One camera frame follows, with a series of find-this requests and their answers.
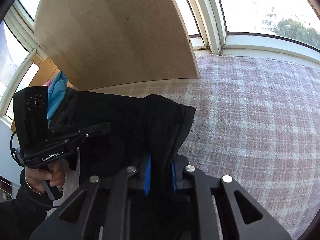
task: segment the plaid fabric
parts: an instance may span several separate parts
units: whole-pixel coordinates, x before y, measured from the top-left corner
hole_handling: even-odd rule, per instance
[[[320,208],[320,77],[264,58],[197,57],[199,79],[141,82],[95,92],[160,94],[194,106],[179,153],[207,174],[232,175],[298,239]]]

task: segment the metal bolt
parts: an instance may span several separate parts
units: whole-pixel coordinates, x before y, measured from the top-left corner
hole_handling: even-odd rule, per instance
[[[224,175],[224,176],[222,177],[222,180],[223,180],[224,182],[226,182],[226,183],[230,183],[230,182],[232,182],[232,177],[231,177],[230,175]]]
[[[90,182],[96,183],[96,182],[98,182],[98,181],[99,181],[99,177],[98,177],[98,176],[93,175],[93,176],[90,177]]]
[[[193,166],[193,165],[187,165],[187,166],[185,167],[185,169],[186,169],[186,171],[188,171],[188,172],[194,172],[194,171],[196,170],[196,167]]]
[[[127,172],[129,173],[133,173],[133,172],[136,172],[137,171],[137,168],[135,166],[129,166],[127,168]]]

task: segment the device handle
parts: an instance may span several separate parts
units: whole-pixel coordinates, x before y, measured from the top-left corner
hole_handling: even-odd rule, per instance
[[[53,171],[53,163],[49,163],[48,165],[41,167],[41,169],[52,172]],[[58,188],[56,186],[51,187],[50,180],[43,180],[41,182],[41,184],[44,187],[45,191],[48,194],[48,197],[51,200],[57,200],[57,199],[62,198],[62,196],[63,196],[62,188]]]

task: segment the human hand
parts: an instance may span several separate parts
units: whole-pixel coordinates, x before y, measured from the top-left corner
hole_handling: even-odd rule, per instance
[[[52,187],[62,187],[65,182],[65,171],[60,162],[54,163],[53,172],[26,167],[25,175],[26,181],[30,187],[38,193],[45,192],[45,189],[41,184],[43,180],[50,180],[50,186]]]

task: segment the green tree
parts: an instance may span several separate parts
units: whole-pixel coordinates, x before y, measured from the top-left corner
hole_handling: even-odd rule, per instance
[[[276,28],[276,34],[320,49],[320,33],[314,28],[305,28],[301,22],[292,19],[281,20]]]

